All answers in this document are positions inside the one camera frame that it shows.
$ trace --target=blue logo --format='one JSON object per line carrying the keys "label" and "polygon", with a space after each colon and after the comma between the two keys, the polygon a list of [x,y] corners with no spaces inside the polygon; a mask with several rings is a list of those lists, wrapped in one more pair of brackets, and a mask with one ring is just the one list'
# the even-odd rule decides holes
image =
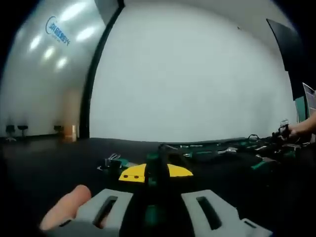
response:
{"label": "blue logo", "polygon": [[58,42],[66,43],[67,46],[70,44],[68,37],[59,27],[57,27],[57,20],[55,16],[51,16],[48,19],[45,30],[48,35],[52,35]]}

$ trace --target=curved white wall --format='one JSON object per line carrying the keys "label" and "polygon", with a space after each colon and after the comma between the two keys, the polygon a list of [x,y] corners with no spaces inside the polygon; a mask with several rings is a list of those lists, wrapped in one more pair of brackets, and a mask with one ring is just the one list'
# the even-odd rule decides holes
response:
{"label": "curved white wall", "polygon": [[269,136],[296,120],[280,58],[234,23],[171,3],[126,7],[97,69],[90,137],[189,142]]}

